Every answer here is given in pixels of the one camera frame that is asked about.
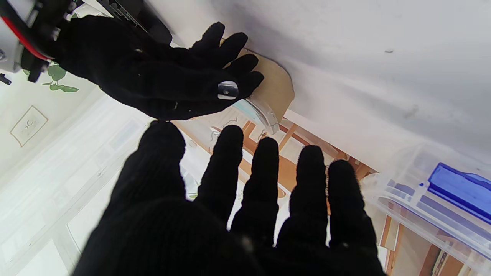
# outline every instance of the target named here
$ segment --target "clear plastic box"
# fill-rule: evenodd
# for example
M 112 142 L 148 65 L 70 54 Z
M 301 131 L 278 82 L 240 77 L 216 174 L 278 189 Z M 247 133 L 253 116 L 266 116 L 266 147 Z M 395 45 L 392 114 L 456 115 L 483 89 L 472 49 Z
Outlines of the clear plastic box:
M 440 177 L 440 182 L 435 180 L 444 165 L 456 172 L 451 176 L 455 181 L 445 177 Z M 491 205 L 490 179 L 489 165 L 448 148 L 422 144 L 399 152 L 376 184 L 363 187 L 363 194 L 367 202 L 405 227 L 472 269 L 491 275 L 491 224 L 486 216 Z M 441 183 L 457 187 L 458 193 L 454 193 L 458 200 L 460 193 L 470 203 L 463 201 L 460 205 L 435 192 L 435 186 Z M 470 192 L 474 188 L 479 191 L 477 196 Z M 473 212 L 465 208 L 467 205 L 481 209 Z

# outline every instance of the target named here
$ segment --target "wall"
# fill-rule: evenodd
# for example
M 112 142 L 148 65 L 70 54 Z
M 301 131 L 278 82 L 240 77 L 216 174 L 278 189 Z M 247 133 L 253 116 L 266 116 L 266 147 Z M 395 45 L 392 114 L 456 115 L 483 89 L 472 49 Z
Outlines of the wall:
M 421 140 L 491 154 L 490 1 L 149 2 L 185 46 L 246 32 L 292 76 L 287 117 L 375 169 Z
M 10 86 L 0 86 L 0 189 L 2 183 L 21 169 L 30 158 L 63 133 L 85 110 L 103 96 L 96 85 L 87 80 L 67 74 L 59 83 L 75 86 L 77 92 L 51 91 L 42 83 L 51 82 L 48 74 L 42 74 L 37 83 L 27 81 L 21 71 L 7 73 L 12 80 Z M 10 134 L 12 128 L 23 117 L 30 106 L 36 107 L 47 123 L 23 147 Z

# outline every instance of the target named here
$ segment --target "blue lid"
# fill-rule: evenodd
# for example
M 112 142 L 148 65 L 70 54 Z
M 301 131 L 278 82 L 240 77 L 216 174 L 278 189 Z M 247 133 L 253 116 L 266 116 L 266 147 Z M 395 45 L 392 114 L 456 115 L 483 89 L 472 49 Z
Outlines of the blue lid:
M 491 224 L 491 181 L 439 163 L 428 191 Z

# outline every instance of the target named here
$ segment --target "plant leaf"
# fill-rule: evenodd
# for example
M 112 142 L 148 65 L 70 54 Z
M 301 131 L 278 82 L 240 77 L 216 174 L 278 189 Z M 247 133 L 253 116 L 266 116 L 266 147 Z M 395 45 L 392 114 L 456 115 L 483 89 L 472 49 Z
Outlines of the plant leaf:
M 52 65 L 48 67 L 48 75 L 53 78 L 53 81 L 57 82 L 65 77 L 66 70 L 59 65 Z
M 51 91 L 56 91 L 56 90 L 61 89 L 61 86 L 57 85 L 57 84 L 52 84 L 52 85 L 50 85 L 50 89 L 51 89 Z
M 73 93 L 77 92 L 79 89 L 71 86 L 66 86 L 66 85 L 59 85 L 61 86 L 61 91 L 67 92 L 67 93 Z

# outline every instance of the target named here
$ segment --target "gloved hand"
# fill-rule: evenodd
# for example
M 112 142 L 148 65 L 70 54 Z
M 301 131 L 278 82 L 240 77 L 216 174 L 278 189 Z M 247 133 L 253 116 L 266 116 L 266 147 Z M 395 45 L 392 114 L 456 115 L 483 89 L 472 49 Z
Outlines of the gloved hand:
M 153 122 L 125 162 L 74 275 L 178 275 L 184 270 L 189 275 L 384 275 L 372 222 L 346 161 L 328 169 L 331 240 L 326 246 L 326 167 L 317 146 L 306 146 L 300 154 L 290 217 L 275 248 L 279 156 L 272 138 L 258 143 L 242 207 L 227 232 L 243 139 L 239 127 L 223 129 L 198 196 L 187 202 L 179 168 L 184 139 L 173 124 Z
M 119 20 L 86 16 L 73 19 L 62 31 L 58 42 L 64 52 L 55 61 L 153 118 L 190 119 L 247 98 L 264 79 L 252 72 L 258 62 L 254 55 L 235 60 L 247 35 L 233 34 L 220 45 L 224 30 L 222 23 L 215 23 L 190 49 L 172 48 Z M 224 81 L 237 84 L 235 99 L 218 98 L 218 85 Z

